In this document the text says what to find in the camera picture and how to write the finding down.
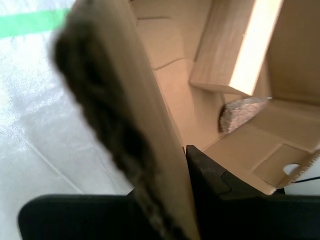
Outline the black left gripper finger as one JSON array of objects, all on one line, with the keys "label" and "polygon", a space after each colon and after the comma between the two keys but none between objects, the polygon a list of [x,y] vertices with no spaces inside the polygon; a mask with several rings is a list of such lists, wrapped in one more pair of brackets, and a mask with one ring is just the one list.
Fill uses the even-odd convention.
[{"label": "black left gripper finger", "polygon": [[203,240],[318,240],[318,196],[266,195],[194,145],[186,147]]},{"label": "black left gripper finger", "polygon": [[43,195],[19,211],[24,240],[160,240],[132,193]]}]

